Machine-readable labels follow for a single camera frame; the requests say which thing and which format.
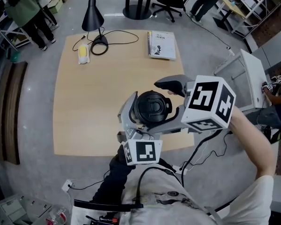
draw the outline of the lamp shade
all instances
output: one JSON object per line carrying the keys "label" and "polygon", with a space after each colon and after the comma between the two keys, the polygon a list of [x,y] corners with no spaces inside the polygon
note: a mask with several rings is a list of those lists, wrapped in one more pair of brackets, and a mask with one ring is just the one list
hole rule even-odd
{"label": "lamp shade", "polygon": [[104,23],[104,18],[96,7],[96,0],[89,0],[88,9],[86,10],[82,29],[84,31],[93,31],[100,28]]}

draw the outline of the stack of books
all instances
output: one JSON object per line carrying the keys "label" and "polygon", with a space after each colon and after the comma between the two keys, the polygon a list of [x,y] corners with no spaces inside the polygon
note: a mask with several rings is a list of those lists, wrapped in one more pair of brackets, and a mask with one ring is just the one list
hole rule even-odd
{"label": "stack of books", "polygon": [[175,60],[174,33],[148,31],[148,55],[151,58]]}

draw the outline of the green shirt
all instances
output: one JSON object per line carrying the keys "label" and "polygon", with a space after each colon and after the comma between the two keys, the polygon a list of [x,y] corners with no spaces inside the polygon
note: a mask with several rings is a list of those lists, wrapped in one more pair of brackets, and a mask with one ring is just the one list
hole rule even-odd
{"label": "green shirt", "polygon": [[28,23],[40,10],[37,0],[19,0],[14,7],[6,2],[4,8],[19,27]]}

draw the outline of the black lamp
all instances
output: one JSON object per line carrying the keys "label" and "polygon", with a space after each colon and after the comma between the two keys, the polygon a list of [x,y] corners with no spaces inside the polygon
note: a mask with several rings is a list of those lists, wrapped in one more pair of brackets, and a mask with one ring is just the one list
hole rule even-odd
{"label": "black lamp", "polygon": [[[96,0],[89,0],[89,6],[84,16],[84,20],[82,23],[82,29],[86,32],[90,32],[93,30],[98,29],[99,35],[94,39],[92,45],[90,47],[90,51],[94,55],[102,55],[107,52],[108,50],[108,42],[104,35],[101,34],[100,27],[104,23],[104,18],[102,17],[101,13],[99,12],[98,8],[96,7]],[[106,49],[102,53],[94,53],[93,48],[97,44],[102,44],[106,46]]]}

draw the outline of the gray floor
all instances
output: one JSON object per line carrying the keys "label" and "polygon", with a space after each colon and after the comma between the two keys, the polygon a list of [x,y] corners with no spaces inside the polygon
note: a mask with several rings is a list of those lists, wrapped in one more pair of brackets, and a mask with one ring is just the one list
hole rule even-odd
{"label": "gray floor", "polygon": [[[195,0],[187,3],[187,11]],[[57,42],[48,46],[46,52],[40,51],[34,45],[22,48],[22,59],[29,64],[22,88],[18,139],[21,164],[18,166],[5,163],[3,169],[6,178],[14,192],[33,195],[51,203],[69,206],[67,195],[61,190],[66,179],[78,179],[76,187],[83,187],[102,179],[108,170],[110,157],[71,157],[56,156],[53,153],[52,109],[54,87],[66,36],[83,33],[81,23],[87,8],[88,0],[68,0],[55,15],[60,28],[54,34]],[[169,20],[166,13],[161,12],[156,17],[143,21],[130,20],[121,15],[125,0],[97,0],[97,6],[104,16],[106,30],[114,29],[144,29],[164,30],[175,33],[177,44],[182,57],[185,74],[191,78],[196,75],[211,75],[216,66],[228,56],[226,45],[209,32],[195,25],[183,15],[174,14],[175,23]],[[216,9],[212,8],[202,22],[204,27],[212,31],[228,43],[236,53],[245,49],[243,41],[230,33],[216,27],[212,16]],[[229,80],[229,75],[236,73],[235,68],[227,69],[220,74]],[[229,80],[236,92],[237,104],[246,103],[248,94],[245,76],[238,82]],[[209,133],[195,135],[195,142]],[[211,140],[205,149],[202,162],[211,150],[222,154],[225,148],[223,136]],[[245,153],[238,146],[233,135],[226,137],[228,148],[225,156],[215,157],[213,154],[205,164],[195,166],[186,175],[185,188],[194,198],[205,205],[221,206],[231,200],[254,180],[255,168]],[[179,165],[187,160],[194,147],[163,152],[162,157],[173,164]],[[90,200],[98,186],[83,191],[70,191],[72,199]]]}

